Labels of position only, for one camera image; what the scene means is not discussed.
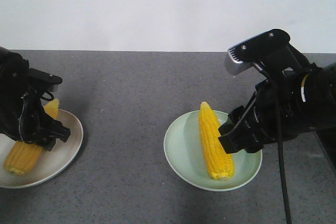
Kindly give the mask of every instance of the gray table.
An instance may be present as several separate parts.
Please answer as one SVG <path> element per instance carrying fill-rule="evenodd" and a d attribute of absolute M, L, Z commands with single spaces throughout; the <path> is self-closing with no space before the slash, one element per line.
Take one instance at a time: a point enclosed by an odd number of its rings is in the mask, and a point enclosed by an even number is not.
<path fill-rule="evenodd" d="M 276 145 L 256 178 L 214 193 L 180 179 L 163 153 L 166 129 L 208 101 L 231 111 L 262 76 L 233 77 L 223 53 L 19 51 L 34 68 L 61 76 L 61 108 L 83 123 L 79 155 L 39 186 L 0 189 L 0 223 L 285 223 Z M 335 55 L 308 55 L 325 66 Z M 336 177 L 318 140 L 286 142 L 293 223 L 336 222 Z"/>

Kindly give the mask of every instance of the corn on the cob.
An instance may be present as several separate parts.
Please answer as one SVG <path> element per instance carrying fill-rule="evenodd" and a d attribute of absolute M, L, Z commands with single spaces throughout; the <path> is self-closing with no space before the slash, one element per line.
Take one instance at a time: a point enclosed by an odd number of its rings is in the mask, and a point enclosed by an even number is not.
<path fill-rule="evenodd" d="M 208 174 L 212 179 L 227 180 L 235 173 L 231 154 L 226 154 L 218 140 L 220 122 L 216 113 L 206 102 L 201 103 L 198 117 L 203 155 Z"/>
<path fill-rule="evenodd" d="M 52 118 L 58 115 L 59 100 L 54 99 L 44 106 L 45 112 Z M 4 168 L 15 175 L 25 175 L 33 169 L 43 147 L 16 141 L 6 157 Z"/>

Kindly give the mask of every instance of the green plate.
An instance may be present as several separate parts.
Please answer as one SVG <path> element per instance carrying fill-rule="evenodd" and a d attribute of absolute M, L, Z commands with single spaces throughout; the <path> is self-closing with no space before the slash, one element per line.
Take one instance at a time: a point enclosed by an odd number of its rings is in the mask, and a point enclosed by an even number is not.
<path fill-rule="evenodd" d="M 220 124 L 227 114 L 215 111 Z M 177 118 L 168 128 L 163 142 L 166 159 L 173 170 L 186 182 L 209 191 L 229 191 L 249 183 L 258 173 L 262 162 L 262 151 L 249 154 L 244 150 L 233 154 L 235 175 L 229 180 L 211 179 L 203 157 L 198 111 Z"/>

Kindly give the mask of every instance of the plate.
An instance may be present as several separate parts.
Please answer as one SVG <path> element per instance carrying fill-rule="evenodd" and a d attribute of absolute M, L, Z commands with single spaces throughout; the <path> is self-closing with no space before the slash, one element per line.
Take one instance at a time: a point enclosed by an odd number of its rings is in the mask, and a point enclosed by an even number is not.
<path fill-rule="evenodd" d="M 227 114 L 215 112 L 220 124 L 225 123 Z M 235 162 L 233 177 L 229 180 L 211 179 L 203 157 L 198 115 L 199 110 L 186 113 L 169 126 L 163 147 L 171 168 L 189 184 L 209 191 L 230 191 L 249 183 L 259 172 L 262 151 L 251 154 L 241 150 L 232 154 Z"/>
<path fill-rule="evenodd" d="M 56 140 L 51 152 L 43 151 L 35 167 L 26 175 L 17 176 L 3 168 L 6 156 L 15 141 L 0 134 L 0 187 L 25 188 L 39 185 L 59 174 L 74 159 L 83 140 L 83 127 L 73 114 L 59 110 L 57 120 L 70 128 L 71 135 L 66 143 Z"/>

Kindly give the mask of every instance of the robotic arm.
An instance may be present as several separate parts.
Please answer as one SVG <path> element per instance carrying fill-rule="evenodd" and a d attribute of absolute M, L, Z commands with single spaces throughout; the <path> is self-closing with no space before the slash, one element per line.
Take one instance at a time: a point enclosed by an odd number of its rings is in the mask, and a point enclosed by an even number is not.
<path fill-rule="evenodd" d="M 276 99 L 283 141 L 336 125 L 336 63 L 319 68 L 289 40 L 285 31 L 273 29 L 229 48 L 225 59 L 229 73 L 253 66 L 266 80 L 256 85 L 248 104 L 234 109 L 219 128 L 227 153 L 242 149 L 255 153 L 277 142 Z"/>
<path fill-rule="evenodd" d="M 60 77 L 30 68 L 21 55 L 0 47 L 0 133 L 48 151 L 57 138 L 66 142 L 70 129 L 46 114 L 41 103 L 53 100 L 51 92 L 61 83 Z"/>

